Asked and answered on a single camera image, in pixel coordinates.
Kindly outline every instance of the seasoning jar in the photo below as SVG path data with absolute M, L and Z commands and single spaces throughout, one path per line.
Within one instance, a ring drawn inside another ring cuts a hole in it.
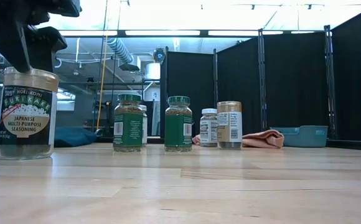
M 165 148 L 167 152 L 188 152 L 192 150 L 192 111 L 190 98 L 171 96 L 166 110 Z
M 143 110 L 143 137 L 142 137 L 142 145 L 143 147 L 146 147 L 148 144 L 148 116 L 146 115 L 146 112 L 148 108 L 144 105 L 141 105 L 141 108 Z
M 218 144 L 224 149 L 240 149 L 243 137 L 241 103 L 224 101 L 217 104 Z
M 40 159 L 53 153 L 59 78 L 6 68 L 0 112 L 0 159 Z
M 217 147 L 217 109 L 203 109 L 201 113 L 203 116 L 200 119 L 200 146 Z
M 118 95 L 114 109 L 113 149 L 116 152 L 140 152 L 143 138 L 143 110 L 141 96 Z

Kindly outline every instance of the wooden table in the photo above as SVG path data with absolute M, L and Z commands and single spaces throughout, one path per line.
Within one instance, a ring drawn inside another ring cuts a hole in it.
M 361 224 L 361 151 L 56 149 L 0 161 L 0 223 Z

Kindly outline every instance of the barcode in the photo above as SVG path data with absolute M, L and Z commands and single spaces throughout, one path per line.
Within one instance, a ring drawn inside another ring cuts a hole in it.
M 231 139 L 238 139 L 238 130 L 237 129 L 231 129 L 230 130 L 230 138 Z
M 114 123 L 114 135 L 123 135 L 123 123 Z
M 192 125 L 191 124 L 183 124 L 183 135 L 184 136 L 192 135 Z

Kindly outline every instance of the blue plastic bin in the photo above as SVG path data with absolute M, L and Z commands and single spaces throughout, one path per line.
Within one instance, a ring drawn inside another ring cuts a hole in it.
M 299 128 L 271 128 L 284 135 L 284 146 L 325 147 L 328 126 L 304 125 Z

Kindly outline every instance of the pink towel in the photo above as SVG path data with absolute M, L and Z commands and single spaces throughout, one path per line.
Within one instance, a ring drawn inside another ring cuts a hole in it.
M 196 145 L 200 145 L 200 135 L 193 138 Z M 246 134 L 243 136 L 243 147 L 261 147 L 280 149 L 284 143 L 284 136 L 277 130 L 267 130 L 261 133 Z

